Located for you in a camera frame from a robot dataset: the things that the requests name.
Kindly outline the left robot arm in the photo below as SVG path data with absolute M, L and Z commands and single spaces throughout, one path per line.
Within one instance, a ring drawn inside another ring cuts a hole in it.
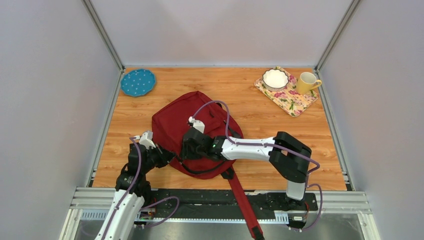
M 128 162 L 116 179 L 112 204 L 96 234 L 96 240 L 126 240 L 136 216 L 153 201 L 147 173 L 167 166 L 176 154 L 156 145 L 146 147 L 138 142 L 129 145 Z

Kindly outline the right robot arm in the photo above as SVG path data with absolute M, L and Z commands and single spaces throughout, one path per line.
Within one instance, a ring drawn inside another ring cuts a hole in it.
M 195 128 L 190 128 L 182 138 L 180 158 L 214 161 L 248 159 L 265 161 L 287 180 L 286 205 L 293 210 L 305 203 L 312 149 L 287 132 L 262 139 L 242 139 L 218 135 L 211 137 Z

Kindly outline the red student backpack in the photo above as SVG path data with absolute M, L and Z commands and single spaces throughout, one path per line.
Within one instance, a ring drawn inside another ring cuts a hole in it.
M 227 112 L 218 103 L 213 103 L 206 94 L 192 91 L 181 95 L 152 116 L 153 140 L 166 150 L 177 154 L 177 157 L 170 162 L 176 170 L 202 180 L 217 176 L 228 180 L 251 237 L 262 240 L 263 231 L 247 196 L 243 193 L 244 189 L 233 168 L 234 163 L 215 161 L 203 156 L 184 156 L 188 149 L 183 143 L 183 138 L 191 130 L 188 119 L 199 108 L 202 110 L 197 119 L 205 124 L 204 133 L 210 137 L 225 135 Z

